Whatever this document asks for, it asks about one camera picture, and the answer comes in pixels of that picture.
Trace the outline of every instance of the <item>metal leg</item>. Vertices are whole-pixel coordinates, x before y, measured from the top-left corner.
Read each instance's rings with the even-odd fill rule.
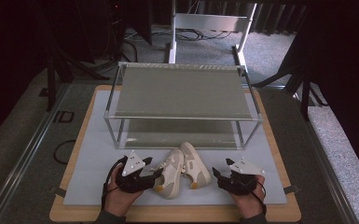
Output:
[[[171,25],[171,29],[172,29],[172,40],[171,40],[171,47],[170,47],[170,58],[168,63],[175,63],[175,57],[176,57],[176,26],[175,26],[175,16],[176,16],[176,1],[173,0],[173,17],[172,17],[172,25]]]
[[[249,34],[249,30],[251,29],[251,25],[252,25],[252,20],[255,14],[255,8],[256,8],[257,4],[253,3],[251,4],[251,13],[250,15],[247,15],[247,23],[245,25],[245,28],[242,31],[242,37],[241,37],[241,41],[239,45],[235,46],[235,50],[236,50],[236,55],[237,55],[237,59],[238,59],[238,63],[240,65],[244,66],[244,70],[246,73],[248,73],[248,69],[246,67],[246,61],[245,61],[245,57],[243,56],[243,47],[245,46],[245,42],[246,42],[246,38],[248,37]]]

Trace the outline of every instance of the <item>white stand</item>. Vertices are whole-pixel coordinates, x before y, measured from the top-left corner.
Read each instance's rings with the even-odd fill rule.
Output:
[[[245,58],[243,56],[243,47],[248,37],[252,20],[255,14],[256,3],[251,4],[251,13],[247,17],[234,16],[216,16],[216,15],[200,15],[176,13],[176,0],[173,0],[173,17],[172,17],[172,42],[170,47],[169,63],[175,63],[176,40],[175,31],[177,29],[195,29],[195,30],[218,30],[230,32],[242,32],[239,45],[235,46],[235,55],[240,65],[246,67]]]

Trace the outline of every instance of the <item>beige sneaker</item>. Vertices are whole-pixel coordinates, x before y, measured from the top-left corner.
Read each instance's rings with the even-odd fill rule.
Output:
[[[184,165],[184,154],[179,149],[171,150],[165,162],[156,170],[162,168],[162,174],[155,181],[153,189],[166,199],[173,199],[179,193],[180,175]]]
[[[190,177],[192,181],[190,188],[199,189],[209,185],[211,183],[211,175],[202,163],[197,150],[188,142],[183,143],[180,146],[180,150],[185,155],[185,165],[182,173]]]

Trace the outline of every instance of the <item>white panel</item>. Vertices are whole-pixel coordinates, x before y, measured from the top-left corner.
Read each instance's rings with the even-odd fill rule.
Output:
[[[247,23],[246,17],[215,16],[177,13],[177,29],[216,30],[243,32]]]

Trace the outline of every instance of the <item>metal stand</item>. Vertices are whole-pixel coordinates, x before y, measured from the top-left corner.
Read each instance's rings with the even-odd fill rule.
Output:
[[[239,65],[244,66],[246,73],[246,61],[243,56],[243,47],[245,46],[246,38],[248,37],[251,28],[252,20],[255,14],[256,3],[251,4],[250,15],[247,17],[234,16],[216,16],[216,15],[200,15],[200,14],[185,14],[176,13],[176,0],[173,0],[172,8],[172,41],[170,46],[169,63],[175,63],[176,55],[176,28],[178,29],[199,29],[199,30],[219,30],[242,32],[242,37],[239,45],[235,46],[235,55]]]
[[[68,63],[77,67],[78,69],[84,71],[90,76],[101,79],[108,80],[109,77],[103,77],[94,71],[90,70],[87,66],[75,60],[68,54],[66,54],[60,46],[58,45],[51,28],[48,24],[48,20],[43,14],[40,6],[36,3],[35,0],[28,0],[28,7],[34,13],[35,19],[39,24],[41,31],[41,39],[43,42],[43,47],[48,53],[48,109],[49,111],[55,103],[56,89],[55,89],[55,71],[59,75],[62,82],[72,82],[74,76],[72,75],[71,69],[68,66]]]

